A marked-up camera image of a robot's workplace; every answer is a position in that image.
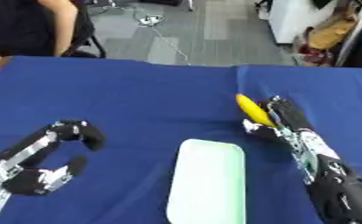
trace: wire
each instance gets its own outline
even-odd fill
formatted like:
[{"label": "wire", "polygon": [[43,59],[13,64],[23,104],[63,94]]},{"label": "wire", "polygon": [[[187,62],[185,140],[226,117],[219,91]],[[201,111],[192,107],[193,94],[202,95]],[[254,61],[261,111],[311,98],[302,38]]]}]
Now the wire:
[{"label": "wire", "polygon": [[[184,61],[185,61],[186,65],[191,66],[191,63],[189,62],[188,56],[185,53],[183,53],[181,50],[179,50],[178,47],[176,47],[171,42],[169,42],[169,40],[166,37],[164,37],[164,35],[159,30],[154,28],[154,25],[156,25],[156,24],[158,24],[158,23],[160,23],[160,22],[162,22],[164,20],[163,15],[150,15],[150,14],[147,14],[146,10],[144,10],[144,9],[142,9],[140,7],[138,8],[138,7],[134,6],[134,5],[129,5],[128,7],[105,6],[105,7],[102,7],[102,8],[104,9],[103,11],[101,11],[99,13],[95,13],[94,15],[98,16],[100,14],[103,14],[103,13],[107,12],[109,9],[119,9],[119,10],[122,10],[122,11],[132,11],[132,18],[137,22],[137,25],[139,27],[150,28],[159,37],[159,39],[161,39],[161,41],[163,41],[165,44],[167,44],[168,46],[173,48],[179,55],[181,55],[184,58]],[[159,22],[151,23],[151,24],[142,24],[141,19],[137,16],[139,11],[146,14],[145,15],[146,18],[153,18],[153,17],[154,18],[159,18]]]},{"label": "wire", "polygon": [[90,14],[89,14],[90,17],[96,17],[96,16],[99,16],[99,15],[101,15],[101,14],[104,14],[104,13],[108,12],[111,7],[109,7],[109,6],[104,6],[104,7],[101,7],[101,8],[102,8],[101,11],[90,13]]},{"label": "wire", "polygon": [[186,63],[186,65],[191,66],[191,63],[189,62],[189,58],[186,54],[184,54],[183,52],[181,52],[176,46],[174,46],[171,42],[169,42],[169,40],[167,40],[164,35],[162,35],[161,32],[159,32],[157,29],[155,29],[154,27],[150,26],[151,30],[154,31],[157,36],[166,44],[168,44],[169,46],[171,46],[177,53],[179,53],[181,56],[184,57],[184,61]]},{"label": "wire", "polygon": [[[167,38],[165,38],[164,35],[159,30],[154,28],[154,24],[146,25],[146,24],[141,23],[140,19],[137,17],[137,12],[141,11],[141,12],[146,14],[147,13],[146,10],[144,10],[142,8],[137,8],[134,5],[130,5],[129,8],[132,9],[132,11],[133,11],[132,17],[138,23],[137,25],[139,27],[142,27],[142,28],[143,27],[148,27],[148,28],[150,28],[159,37],[159,39],[161,39],[161,41],[163,41],[165,44],[167,44],[168,46],[173,48],[174,51],[176,51],[179,55],[181,55],[184,58],[184,61],[185,61],[186,65],[191,66],[191,63],[189,62],[188,56],[185,53],[183,53],[181,50],[179,50],[178,47],[176,47],[171,42],[169,42],[169,40]],[[124,11],[130,11],[130,9],[128,9],[128,8],[119,7],[119,9],[122,9]],[[147,18],[152,18],[152,17],[160,18],[160,21],[158,23],[160,23],[160,22],[162,22],[164,20],[164,16],[162,16],[162,15],[149,15],[149,14],[146,14],[146,17]]]}]

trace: black robotic glove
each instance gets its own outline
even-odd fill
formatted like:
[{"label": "black robotic glove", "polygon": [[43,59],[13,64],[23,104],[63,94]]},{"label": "black robotic glove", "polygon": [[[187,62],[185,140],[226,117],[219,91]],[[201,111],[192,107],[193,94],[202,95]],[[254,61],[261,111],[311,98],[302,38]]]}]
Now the black robotic glove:
[{"label": "black robotic glove", "polygon": [[[39,139],[52,136],[54,139],[44,147],[38,146]],[[91,151],[99,150],[105,142],[105,137],[91,123],[81,120],[61,120],[30,134],[19,143],[0,153],[1,161],[11,161],[12,158],[24,157],[17,165],[23,170],[14,178],[3,182],[3,188],[10,193],[23,195],[46,195],[57,190],[78,175],[87,160],[84,156],[73,157],[67,164],[54,171],[38,168],[46,157],[55,151],[64,141],[81,140]],[[28,147],[39,148],[35,153],[20,155]]]},{"label": "black robotic glove", "polygon": [[258,101],[257,104],[268,113],[270,120],[276,127],[245,120],[243,124],[245,130],[250,135],[277,142],[281,141],[280,137],[282,135],[277,129],[282,127],[286,127],[294,132],[313,130],[309,121],[292,101],[273,96],[265,101]]}]

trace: gray carpet floor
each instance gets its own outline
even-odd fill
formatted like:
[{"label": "gray carpet floor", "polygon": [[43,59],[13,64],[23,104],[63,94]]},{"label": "gray carpet floor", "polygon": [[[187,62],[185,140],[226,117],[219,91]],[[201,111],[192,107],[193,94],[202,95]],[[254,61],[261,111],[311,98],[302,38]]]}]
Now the gray carpet floor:
[{"label": "gray carpet floor", "polygon": [[164,15],[164,21],[155,27],[163,37],[150,28],[139,27],[131,10],[109,9],[93,15],[96,35],[109,58],[204,66],[293,63],[275,45],[267,21],[257,17],[254,0],[195,0],[193,12],[187,10],[187,2],[178,7],[133,5],[140,9],[139,18],[146,14]]}]

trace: cable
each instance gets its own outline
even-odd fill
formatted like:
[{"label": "cable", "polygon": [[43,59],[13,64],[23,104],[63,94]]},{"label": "cable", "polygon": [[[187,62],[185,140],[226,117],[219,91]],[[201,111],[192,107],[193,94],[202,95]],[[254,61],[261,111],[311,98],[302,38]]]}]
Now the cable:
[{"label": "cable", "polygon": [[[188,56],[185,53],[183,53],[181,50],[179,50],[171,42],[169,42],[169,40],[167,40],[159,30],[154,28],[155,25],[157,25],[160,22],[164,21],[164,16],[163,15],[150,15],[150,14],[147,14],[146,10],[144,10],[144,9],[142,9],[140,7],[138,8],[138,7],[134,6],[134,5],[129,5],[128,7],[119,7],[119,6],[112,5],[112,6],[105,6],[105,7],[102,7],[102,8],[104,9],[103,11],[101,11],[99,13],[95,13],[94,15],[97,16],[97,15],[103,14],[103,13],[107,12],[109,9],[119,9],[119,10],[122,10],[122,11],[132,11],[132,18],[137,22],[137,25],[139,27],[150,28],[159,37],[159,39],[161,41],[163,41],[165,44],[167,44],[168,46],[173,48],[179,55],[181,55],[184,58],[184,61],[185,61],[186,65],[191,66],[191,63],[189,62]],[[147,23],[143,23],[142,22],[143,19],[139,18],[137,16],[137,13],[139,11],[146,14],[145,15],[145,20],[146,20],[145,22],[147,22]]]},{"label": "cable", "polygon": [[[181,50],[179,50],[179,48],[177,48],[175,45],[173,45],[171,42],[169,42],[169,40],[167,40],[164,35],[159,31],[157,30],[156,28],[154,28],[154,26],[160,22],[162,22],[164,20],[164,16],[162,15],[149,15],[149,14],[146,14],[146,19],[147,18],[159,18],[159,21],[156,22],[156,23],[151,23],[151,24],[142,24],[141,22],[141,19],[139,19],[137,17],[137,12],[138,11],[141,11],[141,12],[144,12],[146,13],[146,10],[142,9],[142,8],[137,8],[135,7],[134,5],[131,5],[130,8],[132,8],[132,11],[133,11],[133,14],[132,14],[132,17],[133,19],[138,23],[137,25],[139,27],[148,27],[150,28],[158,37],[159,39],[161,39],[161,41],[163,41],[165,44],[167,44],[168,46],[170,46],[171,48],[173,48],[179,55],[183,56],[184,58],[184,61],[186,63],[186,65],[188,66],[191,66],[191,63],[189,62],[189,58],[188,56],[183,53]],[[120,8],[124,11],[130,11],[129,9],[127,8]]]},{"label": "cable", "polygon": [[[99,7],[93,7],[93,6],[92,6],[92,7],[90,7],[90,10],[92,11],[94,8],[99,8]],[[102,8],[102,10],[99,11],[99,12],[92,12],[92,13],[90,13],[90,14],[89,14],[90,17],[96,17],[96,16],[99,16],[99,15],[101,15],[101,14],[104,14],[104,13],[108,12],[111,7],[109,7],[109,6],[104,6],[104,7],[101,7],[101,8]]]},{"label": "cable", "polygon": [[184,54],[183,52],[181,52],[176,46],[174,46],[171,42],[169,42],[169,40],[167,40],[162,33],[160,33],[157,29],[155,29],[154,27],[150,26],[151,30],[154,31],[157,36],[166,44],[168,44],[169,46],[171,46],[177,53],[179,53],[181,56],[184,57],[184,61],[186,63],[186,65],[191,66],[191,63],[189,62],[189,58],[186,54]]}]

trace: chair leg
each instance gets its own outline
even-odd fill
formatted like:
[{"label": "chair leg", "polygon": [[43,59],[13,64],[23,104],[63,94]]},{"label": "chair leg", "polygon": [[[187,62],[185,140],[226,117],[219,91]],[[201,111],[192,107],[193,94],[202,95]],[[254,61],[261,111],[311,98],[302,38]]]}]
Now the chair leg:
[{"label": "chair leg", "polygon": [[91,37],[91,39],[93,40],[93,43],[95,44],[95,46],[98,48],[98,50],[100,51],[100,58],[101,59],[106,59],[106,50],[105,48],[103,48],[103,46],[101,45],[100,41],[95,37],[95,35],[93,35]]}]

